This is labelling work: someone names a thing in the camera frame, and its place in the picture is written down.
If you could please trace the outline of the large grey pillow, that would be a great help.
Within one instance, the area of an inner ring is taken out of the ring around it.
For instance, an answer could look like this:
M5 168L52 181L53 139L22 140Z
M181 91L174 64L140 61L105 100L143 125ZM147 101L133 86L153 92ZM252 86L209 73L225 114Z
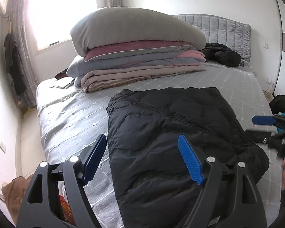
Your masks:
M143 8L100 8L75 24L70 31L78 55L105 45L135 41L180 41L203 49L205 35L172 15Z

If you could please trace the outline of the grey padded headboard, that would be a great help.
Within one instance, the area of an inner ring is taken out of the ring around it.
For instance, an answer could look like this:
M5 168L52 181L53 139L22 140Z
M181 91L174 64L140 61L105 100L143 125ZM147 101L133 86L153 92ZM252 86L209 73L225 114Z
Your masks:
M251 60L251 26L241 22L209 14L178 14L176 18L187 22L205 35L206 42L220 43Z

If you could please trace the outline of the grey quilted bed mattress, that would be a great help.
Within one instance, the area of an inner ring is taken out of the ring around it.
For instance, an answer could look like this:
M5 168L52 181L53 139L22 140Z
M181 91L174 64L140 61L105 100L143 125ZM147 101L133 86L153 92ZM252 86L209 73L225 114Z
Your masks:
M51 164L90 146L108 145L85 192L103 227L182 227L201 187L187 170L177 140L184 134L229 164L247 164L272 223L279 212L281 163L247 141L252 117L270 115L251 73L209 63L204 72L148 79L85 93L68 78L37 90L41 143Z

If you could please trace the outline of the black garment near headboard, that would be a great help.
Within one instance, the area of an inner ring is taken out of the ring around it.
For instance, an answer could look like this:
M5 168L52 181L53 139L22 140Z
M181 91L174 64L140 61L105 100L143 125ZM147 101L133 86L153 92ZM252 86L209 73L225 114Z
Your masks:
M238 67L242 60L240 54L219 43L206 43L200 52L204 54L206 61L214 61L227 67Z

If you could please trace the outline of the grey-blue folded blanket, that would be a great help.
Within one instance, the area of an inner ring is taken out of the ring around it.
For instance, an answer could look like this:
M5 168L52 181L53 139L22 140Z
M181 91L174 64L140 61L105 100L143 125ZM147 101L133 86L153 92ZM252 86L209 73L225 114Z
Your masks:
M84 61L83 57L76 56L66 74L69 77L80 80L87 73L94 70L118 70L130 67L174 65L204 63L206 58L199 51L180 51L166 53L152 53L137 56L118 57L103 60Z

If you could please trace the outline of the dark clothes hanging on wall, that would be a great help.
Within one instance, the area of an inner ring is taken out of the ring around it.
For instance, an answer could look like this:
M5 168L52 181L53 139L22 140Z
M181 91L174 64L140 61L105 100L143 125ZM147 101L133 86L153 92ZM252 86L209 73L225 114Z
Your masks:
M17 96L22 95L27 87L24 82L24 76L20 70L21 57L12 33L8 33L4 39L4 57L6 60L6 72L13 79L14 88Z

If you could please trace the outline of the pink folded blanket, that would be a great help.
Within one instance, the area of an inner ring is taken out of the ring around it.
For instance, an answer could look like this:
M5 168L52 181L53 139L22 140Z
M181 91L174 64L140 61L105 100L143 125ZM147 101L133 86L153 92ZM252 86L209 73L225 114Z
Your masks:
M84 58L84 62L91 60L106 60L128 56L138 56L153 53L193 51L185 53L185 56L201 55L202 62L205 62L204 54L197 51L194 46L181 41L133 41L126 43L117 43L105 46L99 46L91 49Z

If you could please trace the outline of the brown garment on floor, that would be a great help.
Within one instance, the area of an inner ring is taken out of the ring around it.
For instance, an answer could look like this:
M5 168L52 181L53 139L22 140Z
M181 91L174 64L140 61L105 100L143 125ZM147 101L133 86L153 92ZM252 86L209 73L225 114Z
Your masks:
M32 176L33 174L28 176L27 178L19 176L13 179L10 183L5 185L4 187L2 187L4 202L15 224L17 223L20 206L23 201L25 192L32 179Z

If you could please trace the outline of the beige folded blanket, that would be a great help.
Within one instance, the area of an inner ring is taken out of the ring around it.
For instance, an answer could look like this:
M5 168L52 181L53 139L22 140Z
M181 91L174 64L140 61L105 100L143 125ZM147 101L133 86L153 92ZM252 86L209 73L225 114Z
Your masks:
M200 63L185 65L138 66L119 70L93 70L82 77L81 88L86 93L95 92L100 89L122 86L126 83L140 81L143 79L205 70L206 68Z

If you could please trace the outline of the grey window curtain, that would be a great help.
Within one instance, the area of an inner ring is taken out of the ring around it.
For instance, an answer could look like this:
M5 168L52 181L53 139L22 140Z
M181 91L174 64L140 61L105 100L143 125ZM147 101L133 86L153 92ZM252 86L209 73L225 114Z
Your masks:
M11 30L21 57L20 70L24 76L26 91L17 96L18 100L27 108L36 107L37 81L33 74L32 63L25 31L25 0L7 0L6 15L11 23Z

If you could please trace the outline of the black puffer jacket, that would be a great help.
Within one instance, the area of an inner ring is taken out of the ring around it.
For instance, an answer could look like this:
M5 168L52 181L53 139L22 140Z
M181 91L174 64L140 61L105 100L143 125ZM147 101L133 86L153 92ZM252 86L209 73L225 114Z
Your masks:
M255 182L269 168L216 88L128 89L108 103L108 151L125 227L182 227L200 193L178 148L184 135L222 163L244 162Z

